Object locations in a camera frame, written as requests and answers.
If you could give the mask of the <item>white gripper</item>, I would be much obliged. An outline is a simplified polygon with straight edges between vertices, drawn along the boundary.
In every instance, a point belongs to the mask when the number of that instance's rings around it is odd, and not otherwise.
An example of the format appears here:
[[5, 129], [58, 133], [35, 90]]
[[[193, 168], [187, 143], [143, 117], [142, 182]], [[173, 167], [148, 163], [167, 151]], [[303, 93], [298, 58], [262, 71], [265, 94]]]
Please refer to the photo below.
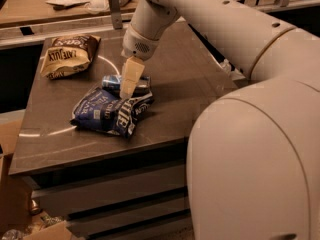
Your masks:
[[158, 44], [158, 41], [150, 40], [140, 35], [132, 25], [128, 26], [122, 42], [122, 56], [128, 58], [122, 69], [120, 84], [120, 97], [122, 99], [132, 97], [145, 69], [143, 61], [153, 56]]

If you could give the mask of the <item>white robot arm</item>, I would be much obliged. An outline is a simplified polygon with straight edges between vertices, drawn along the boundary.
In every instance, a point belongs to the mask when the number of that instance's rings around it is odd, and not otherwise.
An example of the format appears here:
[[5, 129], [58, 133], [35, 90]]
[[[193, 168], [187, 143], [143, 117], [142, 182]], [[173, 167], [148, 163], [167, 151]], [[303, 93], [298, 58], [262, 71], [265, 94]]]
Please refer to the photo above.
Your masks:
[[320, 38], [234, 0], [140, 0], [124, 55], [149, 59], [178, 17], [252, 82], [190, 133], [196, 239], [319, 240]]

